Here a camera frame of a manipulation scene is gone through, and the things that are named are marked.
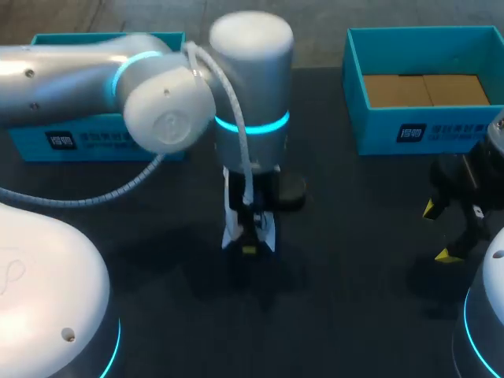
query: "cardboard box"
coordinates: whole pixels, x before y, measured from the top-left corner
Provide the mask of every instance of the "cardboard box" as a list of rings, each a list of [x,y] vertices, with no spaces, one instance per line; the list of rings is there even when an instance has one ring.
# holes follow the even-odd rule
[[[372,108],[432,106],[423,76],[364,76]]]
[[[41,34],[32,45],[84,44],[113,39],[126,33]],[[174,51],[184,33],[151,33]],[[9,134],[25,161],[150,161],[154,155],[131,138],[120,114],[102,114],[43,126],[11,128]],[[184,152],[167,155],[180,161]]]
[[[424,75],[433,106],[489,106],[476,75]]]
[[[468,152],[504,107],[503,61],[491,26],[349,29],[343,90],[359,154]]]

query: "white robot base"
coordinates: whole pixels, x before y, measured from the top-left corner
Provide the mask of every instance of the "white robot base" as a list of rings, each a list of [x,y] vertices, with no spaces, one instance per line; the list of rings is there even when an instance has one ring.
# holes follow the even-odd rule
[[[0,222],[0,376],[113,377],[120,322],[93,243],[59,220],[2,204]]]
[[[452,353],[461,378],[504,376],[504,229],[488,247],[455,326]]]

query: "silver robot arm segment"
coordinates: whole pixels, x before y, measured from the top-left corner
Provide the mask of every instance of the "silver robot arm segment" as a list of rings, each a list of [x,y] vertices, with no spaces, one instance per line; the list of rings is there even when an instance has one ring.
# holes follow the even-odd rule
[[[215,115],[213,94],[182,53],[134,34],[78,46],[0,47],[3,127],[122,113],[144,149],[187,149]]]

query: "brown cardboard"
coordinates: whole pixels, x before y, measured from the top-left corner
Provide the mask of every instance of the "brown cardboard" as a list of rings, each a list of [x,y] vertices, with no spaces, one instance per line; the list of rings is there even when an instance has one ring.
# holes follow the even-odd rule
[[[432,106],[422,76],[368,75],[364,83],[373,108]]]
[[[476,75],[425,75],[434,106],[490,105]]]

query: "circular logo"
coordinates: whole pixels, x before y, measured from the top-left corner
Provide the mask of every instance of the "circular logo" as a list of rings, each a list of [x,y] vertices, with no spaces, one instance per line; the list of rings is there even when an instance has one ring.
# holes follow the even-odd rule
[[[191,122],[182,112],[167,112],[154,122],[153,132],[164,144],[177,144],[191,132]]]
[[[0,296],[9,289],[9,285],[19,281],[26,273],[26,266],[20,259],[0,262]]]

